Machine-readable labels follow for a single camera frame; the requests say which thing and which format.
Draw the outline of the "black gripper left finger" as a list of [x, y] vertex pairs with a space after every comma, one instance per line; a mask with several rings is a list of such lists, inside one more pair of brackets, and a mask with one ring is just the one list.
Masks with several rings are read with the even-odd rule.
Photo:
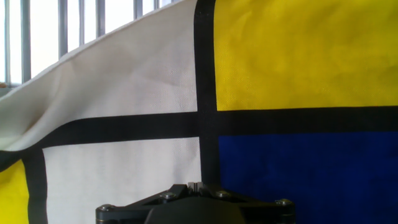
[[111, 204], [100, 205], [95, 210], [96, 224], [145, 223], [154, 208], [160, 208], [162, 205], [195, 194], [196, 183], [189, 182], [187, 184], [173, 184], [171, 188], [165, 191], [123, 207]]

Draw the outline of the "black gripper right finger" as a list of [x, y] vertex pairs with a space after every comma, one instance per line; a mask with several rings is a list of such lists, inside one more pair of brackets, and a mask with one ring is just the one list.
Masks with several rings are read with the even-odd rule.
[[205, 223], [295, 223], [295, 204], [286, 198], [263, 202], [202, 182], [195, 184], [195, 195], [201, 199], [199, 217], [209, 218]]

